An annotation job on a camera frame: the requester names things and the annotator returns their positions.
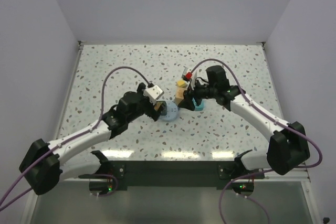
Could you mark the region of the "beige cube socket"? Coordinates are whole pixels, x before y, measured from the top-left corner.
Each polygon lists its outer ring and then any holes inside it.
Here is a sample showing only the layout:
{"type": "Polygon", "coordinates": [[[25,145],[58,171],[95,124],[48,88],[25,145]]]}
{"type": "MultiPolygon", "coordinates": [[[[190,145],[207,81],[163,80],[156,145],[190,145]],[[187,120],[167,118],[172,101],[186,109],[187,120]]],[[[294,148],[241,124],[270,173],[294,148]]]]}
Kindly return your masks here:
{"type": "Polygon", "coordinates": [[[180,87],[176,89],[175,101],[174,101],[176,105],[179,105],[183,101],[184,99],[183,93],[185,90],[186,90],[185,88],[180,88],[180,87]]]}

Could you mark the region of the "yellow green plug adapter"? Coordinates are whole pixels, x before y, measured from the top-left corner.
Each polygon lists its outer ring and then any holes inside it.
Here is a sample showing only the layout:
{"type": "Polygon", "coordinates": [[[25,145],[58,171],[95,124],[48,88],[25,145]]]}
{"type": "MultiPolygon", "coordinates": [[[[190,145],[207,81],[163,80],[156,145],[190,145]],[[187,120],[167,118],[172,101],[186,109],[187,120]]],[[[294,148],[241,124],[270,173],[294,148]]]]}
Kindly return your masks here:
{"type": "Polygon", "coordinates": [[[179,81],[176,82],[176,86],[178,88],[186,88],[188,86],[188,84],[184,80],[179,80],[179,81]]]}

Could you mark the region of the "dark green cube socket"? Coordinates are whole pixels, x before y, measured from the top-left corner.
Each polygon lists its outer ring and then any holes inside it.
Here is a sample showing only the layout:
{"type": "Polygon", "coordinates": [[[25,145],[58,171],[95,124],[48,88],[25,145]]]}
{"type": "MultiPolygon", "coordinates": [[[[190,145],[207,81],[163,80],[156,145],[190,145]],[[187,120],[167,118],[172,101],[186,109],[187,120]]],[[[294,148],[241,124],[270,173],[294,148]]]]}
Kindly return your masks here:
{"type": "Polygon", "coordinates": [[[167,115],[167,102],[166,101],[158,101],[157,102],[159,112],[161,116],[167,115]]]}

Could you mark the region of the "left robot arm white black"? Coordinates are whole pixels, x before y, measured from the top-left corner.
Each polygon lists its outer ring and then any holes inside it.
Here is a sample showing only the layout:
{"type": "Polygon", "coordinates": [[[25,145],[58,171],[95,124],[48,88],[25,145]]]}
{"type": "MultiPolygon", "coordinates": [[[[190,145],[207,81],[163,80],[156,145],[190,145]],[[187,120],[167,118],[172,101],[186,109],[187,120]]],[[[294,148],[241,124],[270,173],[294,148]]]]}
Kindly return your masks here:
{"type": "Polygon", "coordinates": [[[163,110],[158,105],[164,91],[158,86],[139,84],[136,92],[126,92],[92,125],[64,138],[34,141],[23,158],[19,171],[37,195],[52,190],[61,180],[61,166],[86,149],[121,135],[131,122],[146,115],[154,121],[163,110]]]}

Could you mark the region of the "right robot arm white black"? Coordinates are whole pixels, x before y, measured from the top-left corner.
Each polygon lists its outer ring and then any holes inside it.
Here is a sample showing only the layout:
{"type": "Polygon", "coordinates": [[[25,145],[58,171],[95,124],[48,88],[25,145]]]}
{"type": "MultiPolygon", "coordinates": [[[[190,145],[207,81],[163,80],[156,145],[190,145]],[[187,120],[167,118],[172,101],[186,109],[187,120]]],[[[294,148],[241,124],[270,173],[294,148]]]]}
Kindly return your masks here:
{"type": "Polygon", "coordinates": [[[234,173],[246,178],[253,170],[272,169],[284,175],[310,157],[304,127],[273,115],[246,94],[238,85],[231,85],[223,67],[206,69],[207,79],[184,70],[182,79],[188,82],[179,108],[194,111],[204,99],[214,99],[218,105],[246,120],[268,141],[265,151],[245,151],[235,157],[234,173]]]}

